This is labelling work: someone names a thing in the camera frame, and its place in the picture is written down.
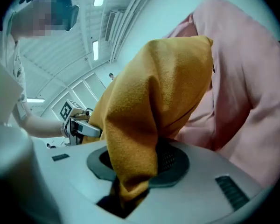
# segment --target human arm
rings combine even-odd
[[[63,122],[49,120],[34,115],[27,102],[23,102],[23,108],[26,112],[24,120],[21,119],[17,106],[13,110],[13,116],[18,125],[25,129],[28,134],[37,138],[52,138],[63,136],[61,126]]]

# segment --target person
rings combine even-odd
[[[114,75],[112,73],[109,74],[109,77],[114,80]]]
[[[50,144],[47,144],[47,147],[48,147],[48,148],[56,148],[55,145],[52,145],[52,146],[51,146]]]
[[[12,113],[20,127],[38,138],[68,137],[68,134],[63,122],[44,119],[30,111],[25,72],[19,56],[20,39],[66,30],[67,23],[63,16],[70,8],[71,0],[32,0],[19,12],[9,8],[0,23],[0,64],[23,88]]]

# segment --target pink cloth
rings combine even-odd
[[[263,187],[274,184],[280,176],[280,44],[226,0],[204,0],[193,18],[197,33],[214,41],[215,73],[212,89],[176,138],[218,151]],[[194,24],[183,21],[167,37],[195,35]]]

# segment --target black sticker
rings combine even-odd
[[[66,121],[67,117],[70,115],[72,108],[70,107],[70,105],[65,102],[63,108],[60,111],[60,115],[63,118],[64,121]]]

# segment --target black slot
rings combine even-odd
[[[110,168],[110,169],[113,170],[113,167],[112,167],[112,164],[111,164],[111,161],[110,161],[110,157],[109,157],[108,151],[103,152],[103,153],[99,156],[99,160],[100,160],[103,164],[105,164],[108,168]]]
[[[249,198],[229,176],[221,176],[215,180],[235,211],[249,202]]]
[[[52,159],[53,159],[54,161],[59,161],[59,160],[61,160],[61,159],[65,159],[65,158],[68,158],[68,157],[69,157],[68,154],[61,154],[61,155],[53,156]]]

